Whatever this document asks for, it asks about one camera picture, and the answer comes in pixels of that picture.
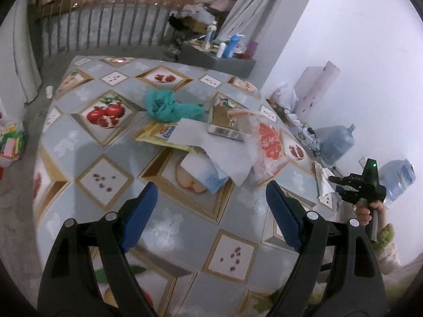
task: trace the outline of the blue water bottle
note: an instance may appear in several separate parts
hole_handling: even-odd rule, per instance
[[[386,198],[391,202],[405,192],[416,180],[413,165],[408,160],[394,160],[379,169],[380,184],[386,187]]]
[[[329,136],[320,144],[320,155],[324,163],[332,167],[337,160],[352,148],[354,137],[352,131],[355,126],[352,124],[349,128],[345,126],[336,126]]]
[[[229,42],[228,46],[225,49],[225,52],[223,53],[223,56],[225,58],[232,58],[233,53],[235,52],[236,46],[241,40],[241,37],[244,37],[243,35],[234,35],[231,37],[231,41]]]

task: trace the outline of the snack bag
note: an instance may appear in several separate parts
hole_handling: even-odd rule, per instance
[[[283,151],[281,130],[275,123],[251,110],[232,109],[228,115],[237,119],[240,131],[247,134],[245,143],[258,153],[253,170],[257,185],[262,186],[288,163]]]
[[[192,147],[189,145],[178,145],[168,141],[177,124],[178,123],[158,123],[153,121],[150,124],[144,126],[140,131],[134,133],[132,137],[134,140],[139,142],[163,145],[165,147],[189,152],[192,150]]]

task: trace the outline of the balcony railing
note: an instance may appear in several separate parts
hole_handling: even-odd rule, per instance
[[[44,56],[104,46],[163,45],[169,16],[195,0],[55,0],[39,10]]]

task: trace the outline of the green plastic bag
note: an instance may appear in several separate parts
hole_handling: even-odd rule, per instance
[[[149,115],[162,123],[177,123],[182,118],[202,120],[204,108],[195,103],[178,103],[170,90],[149,90],[144,97]]]

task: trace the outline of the curtain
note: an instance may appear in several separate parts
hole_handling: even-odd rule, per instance
[[[227,40],[236,33],[245,34],[246,39],[257,37],[274,12],[277,0],[238,0],[230,11],[217,38]]]
[[[16,73],[26,102],[31,102],[37,96],[41,85],[40,74],[35,63],[34,52],[29,36],[27,4],[28,0],[16,0],[13,23],[13,52]]]

